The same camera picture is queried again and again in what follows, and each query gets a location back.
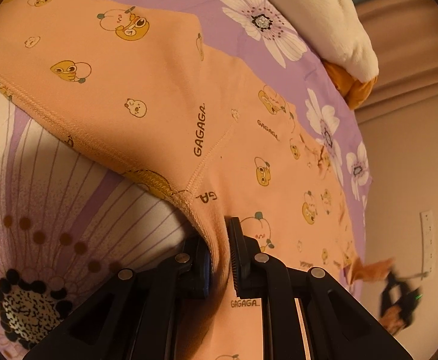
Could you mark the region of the orange duck print garment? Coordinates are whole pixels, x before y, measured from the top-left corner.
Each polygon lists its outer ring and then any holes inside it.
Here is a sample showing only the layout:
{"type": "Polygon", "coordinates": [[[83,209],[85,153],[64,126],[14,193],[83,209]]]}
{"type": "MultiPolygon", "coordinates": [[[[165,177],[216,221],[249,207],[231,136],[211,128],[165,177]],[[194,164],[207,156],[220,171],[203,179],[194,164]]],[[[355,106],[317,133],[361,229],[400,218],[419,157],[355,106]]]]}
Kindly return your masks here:
{"type": "MultiPolygon", "coordinates": [[[[254,39],[280,24],[273,42],[291,53],[298,32],[268,0],[213,1],[254,39]]],[[[323,125],[307,130],[271,80],[207,44],[190,7],[1,0],[0,81],[46,132],[174,206],[209,246],[212,296],[186,316],[183,359],[263,356],[260,302],[233,290],[230,216],[288,266],[356,288],[371,183],[362,137],[333,166],[323,125]]]]}

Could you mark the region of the purple floral bed sheet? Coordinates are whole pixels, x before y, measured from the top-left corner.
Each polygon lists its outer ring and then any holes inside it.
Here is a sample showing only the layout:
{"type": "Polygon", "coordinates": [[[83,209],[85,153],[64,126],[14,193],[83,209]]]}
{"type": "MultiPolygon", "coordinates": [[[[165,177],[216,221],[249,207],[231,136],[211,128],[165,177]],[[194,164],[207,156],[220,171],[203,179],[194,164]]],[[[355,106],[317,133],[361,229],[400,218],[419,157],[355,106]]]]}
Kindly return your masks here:
{"type": "MultiPolygon", "coordinates": [[[[318,122],[334,167],[361,142],[356,121],[319,58],[294,31],[282,52],[274,24],[258,39],[213,0],[147,0],[191,8],[207,44],[243,59],[293,102],[307,130],[318,122]]],[[[70,310],[122,267],[146,269],[189,234],[174,206],[77,153],[17,108],[0,81],[0,357],[21,359],[70,310]]]]}

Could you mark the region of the pink window curtain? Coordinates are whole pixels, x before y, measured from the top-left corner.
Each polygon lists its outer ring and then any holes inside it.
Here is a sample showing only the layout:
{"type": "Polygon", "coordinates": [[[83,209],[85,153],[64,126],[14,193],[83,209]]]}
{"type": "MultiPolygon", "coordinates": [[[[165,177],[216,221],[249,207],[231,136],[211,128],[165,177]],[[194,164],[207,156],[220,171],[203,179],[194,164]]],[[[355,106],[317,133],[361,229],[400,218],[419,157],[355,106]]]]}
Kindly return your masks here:
{"type": "Polygon", "coordinates": [[[357,122],[438,96],[435,0],[369,0],[356,10],[379,59],[379,79],[356,109],[357,122]]]}

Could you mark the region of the white plush goose toy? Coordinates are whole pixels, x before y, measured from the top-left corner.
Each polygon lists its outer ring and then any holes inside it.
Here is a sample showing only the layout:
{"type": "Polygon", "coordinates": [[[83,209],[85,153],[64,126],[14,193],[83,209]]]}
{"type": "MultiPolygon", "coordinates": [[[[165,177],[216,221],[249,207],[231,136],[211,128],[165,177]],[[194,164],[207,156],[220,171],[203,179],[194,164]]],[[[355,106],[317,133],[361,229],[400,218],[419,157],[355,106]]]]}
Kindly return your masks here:
{"type": "Polygon", "coordinates": [[[352,0],[268,0],[318,53],[351,110],[370,96],[379,60],[352,0]]]}

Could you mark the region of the white wall socket strip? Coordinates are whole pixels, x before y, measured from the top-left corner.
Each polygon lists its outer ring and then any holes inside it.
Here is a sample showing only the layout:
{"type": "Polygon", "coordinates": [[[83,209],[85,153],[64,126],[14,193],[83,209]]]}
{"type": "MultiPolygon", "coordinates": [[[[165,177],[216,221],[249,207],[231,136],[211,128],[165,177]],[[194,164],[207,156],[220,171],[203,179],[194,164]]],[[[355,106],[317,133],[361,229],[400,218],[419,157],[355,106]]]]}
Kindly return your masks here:
{"type": "Polygon", "coordinates": [[[432,211],[420,213],[421,219],[421,273],[424,279],[435,272],[435,221],[432,211]]]}

